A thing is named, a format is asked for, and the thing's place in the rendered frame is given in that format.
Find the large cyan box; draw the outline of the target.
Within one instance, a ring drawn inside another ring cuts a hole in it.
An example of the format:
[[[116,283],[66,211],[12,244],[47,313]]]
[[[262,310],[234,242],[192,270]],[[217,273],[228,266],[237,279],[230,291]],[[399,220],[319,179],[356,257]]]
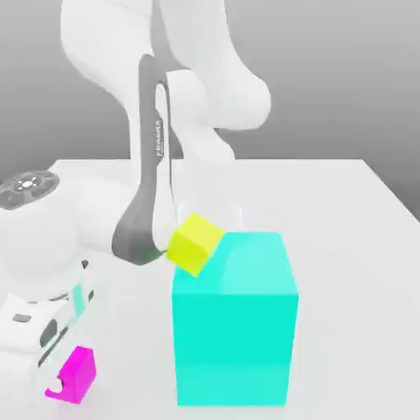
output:
[[[198,276],[175,270],[179,406],[283,406],[299,306],[284,240],[227,232]]]

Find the small yellow cube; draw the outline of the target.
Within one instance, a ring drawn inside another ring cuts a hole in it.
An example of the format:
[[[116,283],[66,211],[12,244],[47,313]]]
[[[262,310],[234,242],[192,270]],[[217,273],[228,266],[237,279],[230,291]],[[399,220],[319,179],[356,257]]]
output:
[[[166,257],[196,277],[214,254],[224,234],[222,228],[193,212],[174,231]]]

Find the small magenta cube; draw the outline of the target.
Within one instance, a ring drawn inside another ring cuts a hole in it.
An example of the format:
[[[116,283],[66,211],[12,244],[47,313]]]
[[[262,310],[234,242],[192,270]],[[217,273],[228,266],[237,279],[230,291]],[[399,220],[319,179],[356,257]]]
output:
[[[96,377],[94,351],[77,346],[63,364],[57,379],[62,388],[59,392],[47,388],[48,398],[58,399],[71,404],[80,404]]]

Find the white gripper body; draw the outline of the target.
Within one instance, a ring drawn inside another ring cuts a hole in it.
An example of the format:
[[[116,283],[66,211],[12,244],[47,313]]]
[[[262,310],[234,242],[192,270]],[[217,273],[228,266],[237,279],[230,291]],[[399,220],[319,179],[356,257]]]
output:
[[[81,280],[66,292],[30,302],[30,402],[43,397],[50,382],[57,377],[63,364],[77,344],[82,321],[88,318],[97,288],[94,274],[84,271]]]

